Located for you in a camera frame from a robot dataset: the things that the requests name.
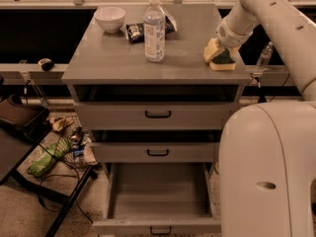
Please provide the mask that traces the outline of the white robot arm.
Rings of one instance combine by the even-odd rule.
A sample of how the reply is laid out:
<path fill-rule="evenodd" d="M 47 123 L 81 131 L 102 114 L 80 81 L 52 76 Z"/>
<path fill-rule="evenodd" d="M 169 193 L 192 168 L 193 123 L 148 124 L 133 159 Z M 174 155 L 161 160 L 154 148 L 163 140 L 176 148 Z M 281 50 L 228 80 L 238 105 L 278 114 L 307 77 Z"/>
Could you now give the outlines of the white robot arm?
<path fill-rule="evenodd" d="M 289 0 L 238 0 L 216 29 L 218 54 L 262 26 L 301 101 L 254 104 L 226 123 L 219 145 L 222 237 L 315 237 L 316 25 Z"/>

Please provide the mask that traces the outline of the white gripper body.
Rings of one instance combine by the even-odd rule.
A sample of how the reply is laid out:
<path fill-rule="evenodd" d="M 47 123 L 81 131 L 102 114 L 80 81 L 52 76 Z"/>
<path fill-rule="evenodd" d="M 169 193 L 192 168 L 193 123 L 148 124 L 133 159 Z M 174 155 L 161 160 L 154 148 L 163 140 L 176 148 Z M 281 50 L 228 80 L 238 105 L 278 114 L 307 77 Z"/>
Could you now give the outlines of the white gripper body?
<path fill-rule="evenodd" d="M 244 44 L 253 32 L 247 34 L 236 34 L 233 32 L 225 18 L 222 19 L 221 23 L 216 28 L 216 37 L 218 38 L 219 44 L 225 48 L 233 48 Z"/>

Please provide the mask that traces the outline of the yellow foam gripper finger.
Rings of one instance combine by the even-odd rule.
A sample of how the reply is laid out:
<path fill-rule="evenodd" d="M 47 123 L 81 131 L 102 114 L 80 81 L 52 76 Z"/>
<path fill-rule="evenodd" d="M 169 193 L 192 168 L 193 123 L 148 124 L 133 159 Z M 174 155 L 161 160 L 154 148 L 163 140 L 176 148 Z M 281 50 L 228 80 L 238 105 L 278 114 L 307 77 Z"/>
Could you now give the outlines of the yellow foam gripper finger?
<path fill-rule="evenodd" d="M 214 57 L 218 56 L 224 51 L 224 48 L 220 46 L 218 38 L 212 38 L 207 46 L 204 48 L 203 58 L 206 63 L 209 63 Z"/>
<path fill-rule="evenodd" d="M 239 46 L 230 47 L 230 48 L 229 48 L 230 60 L 231 60 L 233 63 L 236 62 L 235 58 L 236 58 L 236 55 L 237 55 L 238 51 L 239 51 Z"/>

